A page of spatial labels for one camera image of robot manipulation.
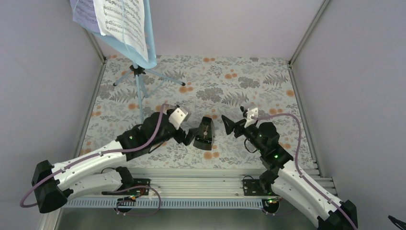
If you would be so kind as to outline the black metronome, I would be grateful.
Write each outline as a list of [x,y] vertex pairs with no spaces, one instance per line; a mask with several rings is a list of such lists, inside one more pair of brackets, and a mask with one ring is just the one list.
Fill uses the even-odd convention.
[[204,116],[198,127],[193,146],[200,150],[211,151],[214,141],[214,123],[212,118]]

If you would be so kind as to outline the light blue music stand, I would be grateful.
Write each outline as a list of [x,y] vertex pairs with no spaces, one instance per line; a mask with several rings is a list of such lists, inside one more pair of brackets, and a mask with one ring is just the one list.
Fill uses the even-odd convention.
[[93,0],[72,0],[70,1],[70,6],[72,9],[74,22],[78,23],[85,30],[87,30],[88,32],[90,32],[103,42],[105,42],[107,45],[117,50],[119,53],[127,57],[132,62],[130,69],[114,83],[114,86],[118,85],[124,79],[127,79],[130,73],[134,75],[135,78],[134,84],[136,86],[137,91],[140,119],[143,121],[144,114],[142,101],[143,99],[148,98],[155,92],[155,90],[152,90],[150,92],[147,91],[142,77],[143,75],[150,73],[155,76],[161,77],[164,81],[171,81],[181,86],[184,86],[185,83],[152,70],[157,65],[157,58],[150,12],[150,3],[148,0],[142,1],[144,2],[144,10],[145,10],[145,35],[149,57],[148,62],[144,61],[141,55],[136,53],[134,48],[132,47],[125,48],[124,44],[115,39],[114,37],[109,35],[103,36],[100,34],[99,25],[95,15],[95,9],[93,6]]

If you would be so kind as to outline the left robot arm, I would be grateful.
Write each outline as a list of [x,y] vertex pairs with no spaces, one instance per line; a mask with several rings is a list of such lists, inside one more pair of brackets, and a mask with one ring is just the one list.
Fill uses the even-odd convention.
[[155,112],[142,124],[95,151],[64,162],[37,163],[32,178],[36,199],[33,205],[44,214],[63,207],[69,200],[92,193],[129,193],[135,183],[124,164],[151,153],[170,139],[190,145],[198,128],[183,130],[181,124],[187,117],[187,112],[180,108]]

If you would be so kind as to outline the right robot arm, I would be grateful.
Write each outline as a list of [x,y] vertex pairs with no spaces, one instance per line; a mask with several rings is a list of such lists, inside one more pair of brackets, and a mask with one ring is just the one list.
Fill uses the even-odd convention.
[[260,191],[283,197],[319,230],[356,230],[357,209],[350,200],[342,201],[311,178],[284,147],[272,122],[257,125],[258,119],[233,122],[221,116],[226,133],[244,136],[260,153],[266,171],[259,177]]

